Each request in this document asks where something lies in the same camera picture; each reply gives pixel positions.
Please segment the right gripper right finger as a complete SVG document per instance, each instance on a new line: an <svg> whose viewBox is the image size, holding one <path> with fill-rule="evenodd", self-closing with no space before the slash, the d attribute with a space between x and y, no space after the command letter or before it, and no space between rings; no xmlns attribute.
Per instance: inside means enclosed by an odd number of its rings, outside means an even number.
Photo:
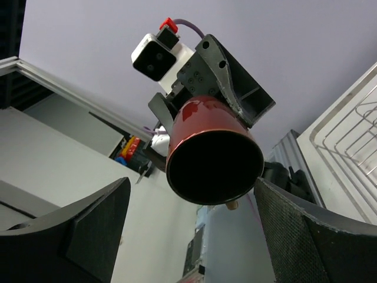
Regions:
<svg viewBox="0 0 377 283"><path fill-rule="evenodd" d="M257 208L277 282L376 282L376 226L260 178Z"/></svg>

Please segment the brown ceramic mug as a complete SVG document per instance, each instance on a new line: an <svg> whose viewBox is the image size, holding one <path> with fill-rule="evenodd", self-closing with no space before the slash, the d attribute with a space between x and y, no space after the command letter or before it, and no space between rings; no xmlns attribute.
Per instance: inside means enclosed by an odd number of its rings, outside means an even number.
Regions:
<svg viewBox="0 0 377 283"><path fill-rule="evenodd" d="M168 184L179 197L198 205L233 202L263 169L260 147L221 101L193 97L179 110L166 161Z"/></svg>

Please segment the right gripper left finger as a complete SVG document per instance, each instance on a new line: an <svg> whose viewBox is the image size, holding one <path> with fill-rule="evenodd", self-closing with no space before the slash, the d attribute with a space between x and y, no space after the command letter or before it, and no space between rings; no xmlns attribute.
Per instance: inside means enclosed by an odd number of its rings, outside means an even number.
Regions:
<svg viewBox="0 0 377 283"><path fill-rule="evenodd" d="M1 282L110 282L130 193L124 177L1 231Z"/></svg>

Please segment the colourful background clutter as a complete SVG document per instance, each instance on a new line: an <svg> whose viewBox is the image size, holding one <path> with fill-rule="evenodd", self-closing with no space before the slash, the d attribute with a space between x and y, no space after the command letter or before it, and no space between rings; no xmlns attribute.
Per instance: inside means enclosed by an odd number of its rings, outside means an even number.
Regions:
<svg viewBox="0 0 377 283"><path fill-rule="evenodd" d="M114 160L135 172L140 172L142 166L148 163L148 158L144 154L145 142L138 137L131 137L125 147L115 155Z"/></svg>

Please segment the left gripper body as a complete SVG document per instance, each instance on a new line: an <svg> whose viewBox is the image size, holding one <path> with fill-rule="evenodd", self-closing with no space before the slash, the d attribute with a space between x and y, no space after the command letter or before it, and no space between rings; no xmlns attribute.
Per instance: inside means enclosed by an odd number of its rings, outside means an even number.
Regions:
<svg viewBox="0 0 377 283"><path fill-rule="evenodd" d="M220 92L215 75L197 52L173 74L177 83L166 98L168 108L180 108L191 97L216 96Z"/></svg>

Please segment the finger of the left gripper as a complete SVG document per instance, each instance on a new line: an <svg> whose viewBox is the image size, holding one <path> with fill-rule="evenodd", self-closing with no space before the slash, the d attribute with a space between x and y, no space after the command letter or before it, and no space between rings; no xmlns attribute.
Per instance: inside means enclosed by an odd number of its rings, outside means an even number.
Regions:
<svg viewBox="0 0 377 283"><path fill-rule="evenodd" d="M253 127L276 104L215 36L205 35L196 52L211 69L222 96L246 127Z"/></svg>
<svg viewBox="0 0 377 283"><path fill-rule="evenodd" d="M158 123L150 130L152 137L143 148L150 162L162 172L166 171L168 144L177 109L162 93L156 93L148 103L148 107L157 117Z"/></svg>

